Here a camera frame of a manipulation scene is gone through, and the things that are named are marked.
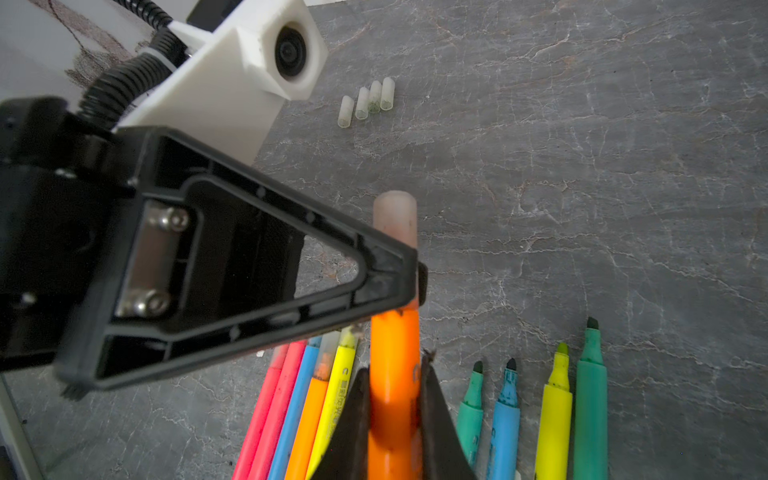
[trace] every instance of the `black corrugated tube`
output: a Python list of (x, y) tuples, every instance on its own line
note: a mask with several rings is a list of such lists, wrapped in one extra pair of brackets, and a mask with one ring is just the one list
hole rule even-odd
[(123, 8), (132, 11), (137, 17), (147, 22), (155, 30), (161, 27), (167, 27), (173, 21), (165, 10), (155, 5), (150, 0), (114, 0)]
[[(155, 33), (149, 48), (160, 52), (177, 67), (184, 63), (187, 46), (165, 27)], [(77, 116), (109, 131), (136, 98), (157, 87), (170, 76), (170, 70), (157, 57), (140, 53), (110, 68), (88, 87), (80, 100)]]

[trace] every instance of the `marker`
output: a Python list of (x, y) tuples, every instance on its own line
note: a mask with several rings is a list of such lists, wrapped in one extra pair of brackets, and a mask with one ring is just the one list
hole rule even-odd
[[(374, 228), (412, 248), (417, 220), (416, 199), (406, 192), (389, 191), (373, 202)], [(422, 477), (421, 357), (417, 293), (407, 306), (371, 317), (368, 480)]]
[(310, 380), (310, 387), (306, 391), (299, 428), (296, 430), (296, 439), (293, 441), (293, 449), (288, 460), (286, 480), (304, 480), (306, 477), (306, 468), (310, 464), (317, 423), (326, 399), (328, 380), (331, 376), (333, 360), (336, 358), (336, 347), (339, 345), (340, 335), (339, 332), (328, 332), (320, 340), (315, 371)]
[(266, 370), (264, 384), (259, 392), (259, 399), (256, 401), (256, 408), (253, 409), (253, 417), (250, 419), (248, 432), (243, 440), (243, 447), (240, 449), (240, 457), (237, 458), (235, 472), (232, 474), (232, 480), (247, 480), (250, 473), (250, 466), (253, 464), (253, 456), (256, 454), (256, 447), (261, 439), (261, 432), (266, 423), (266, 414), (269, 413), (272, 397), (277, 388), (277, 381), (280, 379), (280, 372), (283, 370), (283, 363), (288, 353), (288, 345), (281, 345), (275, 348), (272, 354), (272, 362), (269, 369)]
[(266, 414), (264, 430), (261, 432), (259, 446), (256, 448), (256, 454), (253, 456), (253, 464), (250, 467), (248, 480), (266, 480), (270, 473), (272, 459), (275, 456), (277, 440), (280, 437), (280, 430), (283, 429), (283, 422), (286, 419), (288, 403), (293, 394), (293, 386), (296, 385), (296, 377), (299, 375), (301, 359), (306, 349), (306, 340), (291, 342), (288, 345), (288, 353), (283, 364), (283, 371), (280, 372), (280, 380), (277, 381), (275, 395), (272, 397), (270, 412)]
[(458, 406), (456, 435), (469, 466), (475, 467), (482, 429), (482, 362), (475, 362), (464, 402)]
[(326, 454), (326, 449), (336, 429), (341, 411), (344, 410), (346, 391), (349, 389), (349, 377), (352, 376), (352, 365), (355, 362), (357, 349), (357, 336), (352, 333), (352, 327), (348, 326), (341, 331), (339, 348), (336, 349), (336, 359), (333, 360), (333, 370), (328, 381), (328, 392), (323, 403), (323, 412), (317, 423), (315, 444), (312, 445), (310, 466), (306, 470), (306, 478), (312, 476)]
[(491, 450), (485, 480), (514, 480), (518, 466), (518, 433), (520, 407), (518, 404), (518, 372), (515, 359), (509, 359), (504, 369), (504, 386), (493, 410)]
[(280, 440), (277, 442), (275, 456), (272, 460), (267, 480), (284, 480), (286, 477), (288, 459), (293, 448), (293, 440), (296, 439), (296, 430), (299, 428), (301, 412), (304, 410), (306, 392), (310, 388), (310, 380), (315, 369), (315, 362), (317, 362), (321, 338), (320, 336), (312, 337), (304, 349), (304, 357), (301, 359), (299, 375), (296, 377), (296, 385), (293, 387), (288, 412), (286, 412), (286, 420), (283, 423), (283, 430), (280, 431)]
[(585, 335), (576, 366), (574, 480), (607, 480), (608, 374), (600, 351), (600, 326), (592, 317)]
[(554, 354), (554, 368), (544, 386), (541, 421), (536, 448), (536, 480), (565, 480), (568, 443), (571, 439), (573, 394), (568, 384), (568, 345), (561, 343)]

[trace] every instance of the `black lens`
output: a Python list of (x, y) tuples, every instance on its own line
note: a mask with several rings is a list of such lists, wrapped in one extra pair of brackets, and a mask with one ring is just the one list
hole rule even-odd
[(280, 30), (275, 45), (275, 62), (277, 70), (284, 77), (295, 77), (304, 69), (306, 44), (297, 30), (291, 27)]

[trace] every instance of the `pink marker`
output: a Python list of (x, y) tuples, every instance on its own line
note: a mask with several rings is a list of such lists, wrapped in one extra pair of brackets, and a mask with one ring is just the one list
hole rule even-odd
[(277, 441), (280, 439), (280, 431), (283, 430), (283, 422), (286, 419), (290, 396), (293, 393), (296, 377), (299, 375), (299, 367), (305, 348), (306, 340), (293, 342), (288, 347), (283, 371), (277, 382), (270, 412), (266, 416), (266, 424), (264, 424), (264, 431), (261, 434), (261, 440), (259, 440), (259, 447), (253, 457), (253, 466), (250, 468), (248, 480), (266, 480), (270, 473)]
[(280, 372), (283, 370), (283, 363), (288, 353), (288, 345), (281, 345), (275, 348), (272, 354), (272, 362), (266, 371), (264, 384), (259, 392), (259, 399), (256, 402), (256, 408), (253, 410), (253, 417), (250, 419), (248, 432), (243, 440), (243, 448), (240, 449), (240, 457), (235, 465), (235, 472), (232, 480), (247, 480), (250, 473), (250, 466), (253, 464), (253, 456), (256, 454), (256, 448), (259, 445), (261, 432), (264, 430), (266, 416), (272, 405), (272, 398), (277, 388), (277, 381), (280, 378)]

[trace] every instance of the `gray table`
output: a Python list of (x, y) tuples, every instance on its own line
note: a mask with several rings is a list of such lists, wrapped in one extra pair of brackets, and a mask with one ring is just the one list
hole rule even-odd
[[(256, 167), (364, 221), (384, 190), (415, 194), (432, 271), (422, 344), (437, 349), (452, 411), (476, 359), (490, 407), (516, 357), (518, 465), (532, 478), (551, 355), (564, 340), (575, 362), (589, 314), (604, 332), (613, 478), (763, 477), (768, 4), (312, 12), (331, 56)], [(342, 95), (386, 75), (394, 110), (337, 128)], [(322, 270), (329, 281), (338, 266)], [(8, 383), (49, 478), (229, 478), (265, 362), (79, 403), (57, 397), (47, 369)]]

